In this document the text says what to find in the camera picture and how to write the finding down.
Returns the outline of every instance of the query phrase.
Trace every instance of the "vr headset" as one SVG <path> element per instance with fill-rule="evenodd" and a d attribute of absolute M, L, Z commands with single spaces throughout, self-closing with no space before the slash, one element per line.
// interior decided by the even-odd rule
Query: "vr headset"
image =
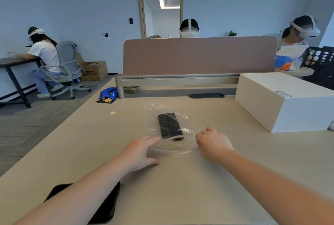
<path fill-rule="evenodd" d="M 45 34 L 45 31 L 44 31 L 44 29 L 41 29 L 41 28 L 38 28 L 38 29 L 32 31 L 32 33 L 30 33 L 28 35 L 29 40 L 31 40 L 31 36 L 34 35 L 34 34 Z"/>
<path fill-rule="evenodd" d="M 188 30 L 184 30 L 183 32 L 181 29 L 180 32 L 180 38 L 195 38 L 199 37 L 199 29 L 198 31 L 191 29 L 191 19 L 188 19 Z"/>
<path fill-rule="evenodd" d="M 320 35 L 320 30 L 316 27 L 314 18 L 312 16 L 309 17 L 312 20 L 312 28 L 303 29 L 294 23 L 295 19 L 290 21 L 290 25 L 300 32 L 298 36 L 301 37 L 302 39 L 314 38 Z"/>

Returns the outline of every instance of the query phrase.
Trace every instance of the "left hand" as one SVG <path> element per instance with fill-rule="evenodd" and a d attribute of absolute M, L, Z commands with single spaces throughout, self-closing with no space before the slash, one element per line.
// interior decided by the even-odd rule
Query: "left hand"
<path fill-rule="evenodd" d="M 156 158 L 146 157 L 147 150 L 161 142 L 161 137 L 144 136 L 130 142 L 119 154 L 129 166 L 129 172 L 144 168 L 150 164 L 159 164 Z"/>

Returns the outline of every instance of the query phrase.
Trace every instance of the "white box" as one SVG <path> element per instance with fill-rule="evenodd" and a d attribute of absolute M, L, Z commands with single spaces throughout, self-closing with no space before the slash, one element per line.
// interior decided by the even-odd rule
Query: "white box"
<path fill-rule="evenodd" d="M 236 101 L 270 132 L 326 130 L 334 91 L 284 73 L 240 74 Z"/>

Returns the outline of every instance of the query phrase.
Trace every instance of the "chair base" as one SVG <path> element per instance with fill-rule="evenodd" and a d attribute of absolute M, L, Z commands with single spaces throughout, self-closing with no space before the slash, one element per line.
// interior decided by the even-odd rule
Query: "chair base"
<path fill-rule="evenodd" d="M 61 94 L 65 93 L 65 92 L 67 92 L 67 91 L 70 92 L 70 95 L 71 95 L 72 99 L 75 99 L 75 97 L 73 96 L 73 90 L 88 90 L 88 92 L 91 92 L 90 88 L 83 88 L 81 84 L 79 84 L 79 85 L 71 85 L 70 82 L 67 82 L 66 85 L 67 85 L 67 87 L 62 88 L 63 89 L 62 91 L 60 91 L 60 92 L 58 92 L 56 94 L 53 94 L 51 96 L 52 100 L 55 100 L 56 96 L 61 95 Z"/>

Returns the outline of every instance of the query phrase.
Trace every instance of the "green plant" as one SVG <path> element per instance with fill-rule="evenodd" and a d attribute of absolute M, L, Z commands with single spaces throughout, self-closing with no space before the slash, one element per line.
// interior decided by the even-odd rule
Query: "green plant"
<path fill-rule="evenodd" d="M 236 33 L 234 31 L 229 31 L 228 32 L 228 37 L 235 37 Z"/>

